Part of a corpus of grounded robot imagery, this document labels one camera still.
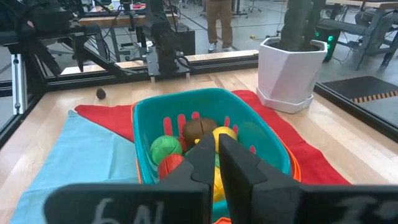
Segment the wooden table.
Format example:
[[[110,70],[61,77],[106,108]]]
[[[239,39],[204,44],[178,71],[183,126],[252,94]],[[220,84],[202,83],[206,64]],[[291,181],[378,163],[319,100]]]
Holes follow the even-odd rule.
[[[87,17],[79,20],[83,26],[97,25],[102,29],[113,27],[130,27],[129,16],[105,16],[105,17]],[[148,19],[145,15],[134,16],[134,25],[136,27],[154,25],[155,19]]]

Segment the light blue cloth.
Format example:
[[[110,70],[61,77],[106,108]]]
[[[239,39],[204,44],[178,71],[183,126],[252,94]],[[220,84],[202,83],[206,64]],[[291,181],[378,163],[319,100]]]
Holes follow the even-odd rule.
[[[69,111],[53,149],[22,194],[10,224],[45,224],[45,199],[68,184],[138,182],[133,142]]]

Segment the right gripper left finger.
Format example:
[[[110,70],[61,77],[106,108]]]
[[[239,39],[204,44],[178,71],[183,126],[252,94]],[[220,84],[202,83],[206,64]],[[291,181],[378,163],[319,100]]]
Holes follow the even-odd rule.
[[[47,224],[211,224],[215,140],[210,134],[157,184],[71,184],[44,203]]]

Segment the green toy pepper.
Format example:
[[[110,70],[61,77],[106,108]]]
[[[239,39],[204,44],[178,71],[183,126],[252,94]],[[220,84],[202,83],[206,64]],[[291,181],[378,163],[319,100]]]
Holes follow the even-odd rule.
[[[182,152],[183,150],[179,140],[168,135],[158,137],[150,147],[150,156],[156,165],[159,165],[168,155],[182,155]]]

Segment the red cloth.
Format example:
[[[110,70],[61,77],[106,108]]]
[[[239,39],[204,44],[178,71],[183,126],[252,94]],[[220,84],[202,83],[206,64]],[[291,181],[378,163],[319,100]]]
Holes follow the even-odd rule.
[[[271,126],[289,151],[295,156],[301,171],[300,181],[304,184],[343,184],[349,182],[338,173],[320,150],[309,145],[298,132],[284,121],[274,110],[262,106],[257,95],[249,90],[235,90],[235,95],[247,103]],[[82,117],[133,141],[133,105],[96,106],[78,105],[75,111]]]

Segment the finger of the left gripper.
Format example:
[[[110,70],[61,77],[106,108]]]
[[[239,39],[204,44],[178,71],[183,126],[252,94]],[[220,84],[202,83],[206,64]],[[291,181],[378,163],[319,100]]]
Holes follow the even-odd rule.
[[[84,71],[84,60],[85,60],[85,42],[86,42],[86,35],[84,34],[75,34],[73,36],[73,49],[75,53],[75,58],[78,64],[78,68],[81,72]]]

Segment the person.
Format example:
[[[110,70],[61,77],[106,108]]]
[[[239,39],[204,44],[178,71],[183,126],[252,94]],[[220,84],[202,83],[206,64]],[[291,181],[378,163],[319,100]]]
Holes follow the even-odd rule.
[[[232,0],[205,0],[207,33],[209,52],[214,52],[217,45],[216,22],[221,22],[221,40],[223,51],[232,51],[233,30],[231,21],[233,17]]]

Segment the silver aluminium post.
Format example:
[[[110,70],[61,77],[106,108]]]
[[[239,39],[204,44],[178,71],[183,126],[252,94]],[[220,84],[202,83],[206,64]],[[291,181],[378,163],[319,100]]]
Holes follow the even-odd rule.
[[[27,83],[24,60],[21,54],[11,55],[13,114],[23,114],[27,109]]]

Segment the black mat with hazard stripes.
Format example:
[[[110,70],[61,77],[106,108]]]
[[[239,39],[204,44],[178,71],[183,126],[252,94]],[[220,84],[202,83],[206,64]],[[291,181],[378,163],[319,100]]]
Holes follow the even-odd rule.
[[[397,85],[372,76],[325,82],[323,85],[355,103],[367,103],[398,96]]]

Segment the large red toy strawberry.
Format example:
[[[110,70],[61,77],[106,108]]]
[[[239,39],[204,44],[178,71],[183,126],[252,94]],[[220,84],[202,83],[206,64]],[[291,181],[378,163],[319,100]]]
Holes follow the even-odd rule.
[[[166,178],[183,160],[180,154],[170,154],[162,159],[157,168],[159,180]]]

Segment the brown toy kiwi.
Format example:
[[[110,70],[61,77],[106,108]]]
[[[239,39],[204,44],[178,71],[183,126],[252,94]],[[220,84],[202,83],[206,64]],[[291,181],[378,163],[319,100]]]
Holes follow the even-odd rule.
[[[188,147],[195,145],[196,139],[212,133],[218,127],[215,120],[210,118],[195,118],[187,121],[182,130],[182,136]]]

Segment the grey desk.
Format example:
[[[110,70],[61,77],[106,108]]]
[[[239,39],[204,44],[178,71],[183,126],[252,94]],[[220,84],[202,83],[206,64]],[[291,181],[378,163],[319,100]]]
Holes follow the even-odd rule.
[[[391,9],[398,10],[398,0],[326,0],[326,5],[331,6],[333,10],[329,19],[321,19],[321,25],[363,37],[363,42],[358,49],[360,55],[355,70],[359,70],[365,57],[379,54],[384,54],[381,66],[386,67],[389,65],[389,62],[398,49],[398,32],[392,41],[383,41],[383,44],[389,46],[388,48],[371,49],[371,44],[376,40],[376,33],[379,32],[382,18],[385,16],[386,11]],[[376,12],[370,25],[366,27],[337,21],[336,16],[339,6],[359,6],[360,10],[370,7],[375,8]]]

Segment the computer tower with green lights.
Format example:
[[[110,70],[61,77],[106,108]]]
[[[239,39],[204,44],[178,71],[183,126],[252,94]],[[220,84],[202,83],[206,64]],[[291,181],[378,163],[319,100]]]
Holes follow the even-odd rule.
[[[315,28],[315,40],[326,42],[327,54],[323,62],[329,62],[335,51],[335,47],[340,37],[340,30],[325,26],[316,26]]]

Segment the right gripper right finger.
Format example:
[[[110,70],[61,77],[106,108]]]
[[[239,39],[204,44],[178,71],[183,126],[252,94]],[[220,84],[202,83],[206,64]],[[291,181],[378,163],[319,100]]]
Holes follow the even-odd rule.
[[[219,138],[232,224],[398,224],[398,185],[311,185]]]

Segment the white faceted plant pot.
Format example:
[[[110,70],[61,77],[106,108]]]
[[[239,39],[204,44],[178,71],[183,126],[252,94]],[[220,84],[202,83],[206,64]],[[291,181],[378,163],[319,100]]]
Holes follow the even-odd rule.
[[[262,105],[294,114],[310,106],[327,44],[312,40],[315,50],[289,52],[275,47],[279,37],[266,38],[259,49],[256,95]]]

